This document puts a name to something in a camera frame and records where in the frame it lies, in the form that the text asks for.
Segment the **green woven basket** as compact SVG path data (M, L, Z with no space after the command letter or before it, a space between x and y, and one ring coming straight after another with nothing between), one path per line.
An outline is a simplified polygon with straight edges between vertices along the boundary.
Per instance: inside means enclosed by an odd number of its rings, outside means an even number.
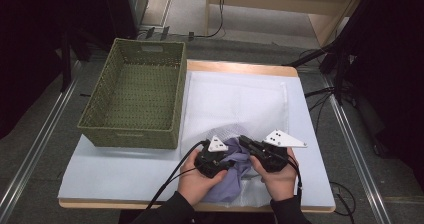
M186 73L183 42L115 39L78 128L97 147L175 149Z

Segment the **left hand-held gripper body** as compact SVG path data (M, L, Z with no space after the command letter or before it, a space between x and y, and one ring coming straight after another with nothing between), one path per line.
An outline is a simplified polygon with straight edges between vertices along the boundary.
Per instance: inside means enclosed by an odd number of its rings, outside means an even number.
M213 178L222 171L222 166L230 166L225 164L225 157L229 147L217 136L203 141L202 145L203 149L195 159L195 167L202 175Z

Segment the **lavender garment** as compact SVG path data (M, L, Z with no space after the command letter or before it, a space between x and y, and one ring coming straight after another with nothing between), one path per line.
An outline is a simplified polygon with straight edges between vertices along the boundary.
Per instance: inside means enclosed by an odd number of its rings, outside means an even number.
M208 191L203 202L234 201L242 191L241 178L252 167L249 151L239 144L236 137L227 139L224 144L228 146L228 150L225 152L221 163L232 162L233 165L227 170L223 180Z

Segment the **metal floor rail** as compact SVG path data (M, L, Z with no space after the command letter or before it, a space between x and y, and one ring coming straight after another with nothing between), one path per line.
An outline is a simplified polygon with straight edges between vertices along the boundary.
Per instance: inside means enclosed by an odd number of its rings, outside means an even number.
M360 142L344 108L326 94L315 124L337 211L347 211L348 224L393 224Z
M15 176L8 184L6 192L0 201L0 224L5 224L7 222L20 196L22 195L64 109L69 102L70 97L75 90L75 86L83 67L84 63L82 61L76 61L73 65L69 86L58 95L26 157Z

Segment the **person's left hand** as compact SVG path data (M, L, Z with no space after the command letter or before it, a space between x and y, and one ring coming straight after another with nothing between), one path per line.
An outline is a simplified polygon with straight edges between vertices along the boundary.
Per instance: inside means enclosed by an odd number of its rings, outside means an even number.
M177 188L177 191L192 206L198 204L209 190L220 183L227 174L226 170L222 170L213 178L202 175L194 165L198 153L199 150L195 149L181 166Z

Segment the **black metal stand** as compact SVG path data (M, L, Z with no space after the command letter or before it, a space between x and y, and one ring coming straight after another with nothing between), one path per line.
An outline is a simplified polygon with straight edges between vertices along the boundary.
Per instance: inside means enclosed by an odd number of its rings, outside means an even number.
M85 33L82 30L71 28L61 36L61 62L62 62L62 86L64 92L71 83L71 52L74 52L78 60L88 61L90 51L86 44Z
M304 57L299 56L296 61L286 64L286 67L298 68L322 55L325 58L319 65L319 70L322 74L329 74L333 69L336 70L332 93L335 95L337 103L342 104L343 76L349 65L349 55L338 39L320 49L312 49Z

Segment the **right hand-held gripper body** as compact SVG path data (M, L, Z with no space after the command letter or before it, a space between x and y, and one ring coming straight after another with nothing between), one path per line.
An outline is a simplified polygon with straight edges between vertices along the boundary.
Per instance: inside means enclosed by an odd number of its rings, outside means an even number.
M267 172L279 172L288 163L288 148L306 148L307 144L281 131L273 130L261 142L264 154L262 166Z

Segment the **white mesh laundry bag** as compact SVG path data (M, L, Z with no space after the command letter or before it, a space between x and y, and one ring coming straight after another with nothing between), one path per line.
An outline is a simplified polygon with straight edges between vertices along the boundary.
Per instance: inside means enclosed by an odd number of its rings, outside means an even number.
M265 75L193 72L184 93L184 122L179 149L217 136L222 142L244 135L262 141L273 130L289 130L287 82ZM241 178L242 191L225 207L267 205L270 196L251 169Z

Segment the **person's right hand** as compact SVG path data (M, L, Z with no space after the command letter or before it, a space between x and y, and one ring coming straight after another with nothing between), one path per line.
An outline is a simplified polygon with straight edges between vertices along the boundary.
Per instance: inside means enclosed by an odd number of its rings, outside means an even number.
M290 164L287 164L280 172L268 173L255 156L251 156L250 161L254 170L262 177L262 182L273 201L283 201L294 197L297 172Z

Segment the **black cabinet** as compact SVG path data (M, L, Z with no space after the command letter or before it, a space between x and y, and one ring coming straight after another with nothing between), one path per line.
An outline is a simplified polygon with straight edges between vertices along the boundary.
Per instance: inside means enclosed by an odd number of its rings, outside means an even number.
M106 0L116 37L135 39L149 0Z

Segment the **wooden frame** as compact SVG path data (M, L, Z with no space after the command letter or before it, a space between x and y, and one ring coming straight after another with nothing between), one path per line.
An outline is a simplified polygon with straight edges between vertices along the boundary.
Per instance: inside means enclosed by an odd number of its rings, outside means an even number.
M321 47L331 43L340 23L361 0L225 0L229 6L306 13Z

